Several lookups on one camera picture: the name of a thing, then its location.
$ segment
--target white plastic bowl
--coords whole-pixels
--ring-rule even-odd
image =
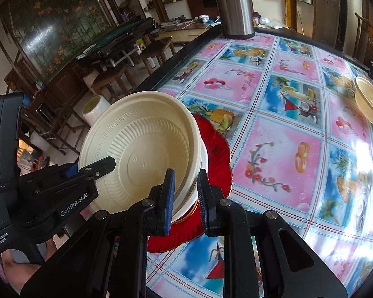
[[[207,149],[206,149],[206,146],[204,145],[203,140],[202,140],[202,165],[200,168],[206,169],[206,172],[208,172],[208,168],[209,168],[209,156],[208,156]],[[189,193],[186,195],[184,202],[182,203],[182,206],[179,209],[179,211],[177,211],[173,215],[171,222],[175,222],[176,220],[184,216],[184,214],[195,204],[198,198],[199,198],[198,197],[198,184],[196,181],[196,183],[190,189]]]
[[[165,93],[147,91],[115,102],[84,140],[79,168],[112,156],[113,172],[96,182],[99,196],[89,206],[116,213],[146,198],[175,170],[173,215],[187,202],[202,163],[198,125],[184,104]]]
[[[362,77],[355,78],[355,102],[363,115],[373,124],[373,85]]]

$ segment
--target person's hand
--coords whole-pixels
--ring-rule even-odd
[[[47,261],[57,250],[53,239],[46,242],[46,247],[47,251],[44,256],[44,261]],[[3,268],[8,281],[19,291],[29,278],[32,277],[32,275],[40,268],[40,266],[36,264],[16,263],[10,250],[4,251],[1,254],[1,258],[3,260]]]

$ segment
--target wooden chair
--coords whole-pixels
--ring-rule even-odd
[[[358,28],[356,31],[355,47],[354,47],[354,53],[352,54],[352,57],[355,59],[357,58],[358,47],[359,47],[360,38],[361,38],[362,22],[363,22],[365,29],[367,29],[368,31],[368,41],[366,45],[363,64],[367,67],[370,67],[371,66],[370,61],[373,62],[373,23],[369,21],[368,19],[362,18],[357,13],[355,13],[355,15],[358,18]]]
[[[173,56],[175,55],[175,49],[173,46],[173,43],[171,41],[171,37],[169,38],[164,38],[161,40],[155,40],[152,41],[146,49],[142,51],[140,54],[140,57],[145,64],[146,69],[148,70],[149,75],[152,74],[153,70],[151,66],[149,65],[148,58],[151,57],[156,57],[157,61],[159,62],[160,65],[162,65],[166,60],[166,56],[164,55],[164,52],[167,50],[167,48],[171,49],[171,53]]]
[[[124,84],[124,81],[121,77],[123,74],[126,76],[128,82],[130,83],[131,89],[128,89]],[[116,67],[110,67],[106,71],[100,73],[92,83],[91,88],[97,95],[102,95],[102,88],[106,87],[111,94],[109,102],[112,103],[113,100],[120,99],[119,95],[111,86],[111,83],[113,82],[117,82],[125,96],[131,94],[137,88],[137,85],[130,75],[130,72],[128,71],[125,63],[122,63],[122,65],[118,65]]]
[[[65,150],[72,150],[77,155],[80,152],[76,149],[82,137],[84,129],[89,129],[90,126],[73,110],[71,103],[62,105],[62,107],[51,110],[45,103],[46,111],[50,110],[51,115],[44,115],[41,107],[37,111],[31,111],[29,108],[22,108],[21,119],[24,124],[28,125],[30,132],[36,131],[40,137],[45,139],[55,149],[60,151],[63,155]],[[71,116],[74,116],[80,124],[71,126],[68,121]],[[66,139],[70,132],[79,132],[78,138],[74,145],[71,145]]]

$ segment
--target red scalloped plate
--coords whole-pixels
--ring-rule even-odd
[[[230,148],[225,138],[217,132],[210,121],[194,114],[200,135],[207,148],[209,157],[208,178],[210,184],[220,187],[228,197],[232,187],[232,170],[230,166]],[[151,236],[148,240],[148,251],[161,253],[192,241],[204,233],[199,208],[182,222],[171,225],[170,234],[166,237]]]

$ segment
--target stainless steel thermos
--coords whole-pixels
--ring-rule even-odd
[[[217,0],[225,38],[254,37],[253,6],[251,0]]]

